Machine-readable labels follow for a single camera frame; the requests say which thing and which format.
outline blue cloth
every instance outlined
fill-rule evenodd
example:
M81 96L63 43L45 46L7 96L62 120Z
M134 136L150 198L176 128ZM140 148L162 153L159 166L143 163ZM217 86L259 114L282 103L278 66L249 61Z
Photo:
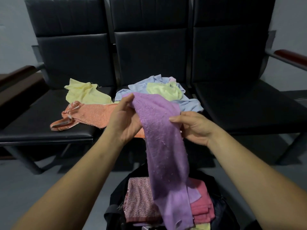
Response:
M170 80L169 77L162 77L161 74L157 76L151 76L148 77L147 79L144 79L142 81L139 81L133 85L128 85L129 89L121 89L116 93L115 100L114 101L120 101L125 94L132 93L132 92L140 92L140 93L148 93L146 90L147 84L148 83L160 83L160 84L166 84ZM185 93L185 89L182 88L182 86L177 83L177 87L181 90L182 94ZM193 98L193 99L188 99L187 96L183 95L182 99L180 100L174 100L172 101L173 103L179 104L180 110L181 111L195 111L195 112L200 112L203 111L204 109L201 106L201 103Z

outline white wall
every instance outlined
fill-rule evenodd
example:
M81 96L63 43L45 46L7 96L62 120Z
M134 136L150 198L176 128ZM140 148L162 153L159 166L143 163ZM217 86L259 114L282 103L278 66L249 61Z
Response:
M307 0L276 0L271 30L277 30L272 49L307 56ZM307 89L307 72L270 58L262 80L280 91Z
M109 0L105 4L110 25ZM277 30L273 49L307 55L307 0L276 0L270 29ZM0 0L0 73L35 64L31 45L36 44L24 0ZM280 91L307 89L307 72L273 58L261 79Z

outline person's left arm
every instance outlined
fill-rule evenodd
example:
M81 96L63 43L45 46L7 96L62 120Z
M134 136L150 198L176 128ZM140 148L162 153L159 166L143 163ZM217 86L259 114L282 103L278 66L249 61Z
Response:
M82 229L123 148L141 128L129 107L133 94L115 108L108 127L94 146L41 197L13 230Z

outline yellow cloth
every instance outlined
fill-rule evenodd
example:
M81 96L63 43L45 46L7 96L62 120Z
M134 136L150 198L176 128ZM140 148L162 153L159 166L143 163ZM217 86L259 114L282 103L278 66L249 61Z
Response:
M150 94L159 94L168 101L179 100L182 99L182 92L176 84L175 81L166 84L148 83L146 90Z
M69 80L69 85L64 86L69 90L66 95L66 100L69 103L79 101L83 104L110 104L113 103L109 95L99 92L97 84L90 82L83 83L74 79Z
M190 228L190 230L210 230L210 223L207 224L197 224L194 228Z

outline forearm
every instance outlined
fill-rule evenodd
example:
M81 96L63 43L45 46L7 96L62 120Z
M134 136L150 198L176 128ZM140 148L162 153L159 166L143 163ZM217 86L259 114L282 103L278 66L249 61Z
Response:
M307 229L307 193L223 130L208 144L263 229Z
M96 144L41 197L14 230L82 229L122 149L102 135Z

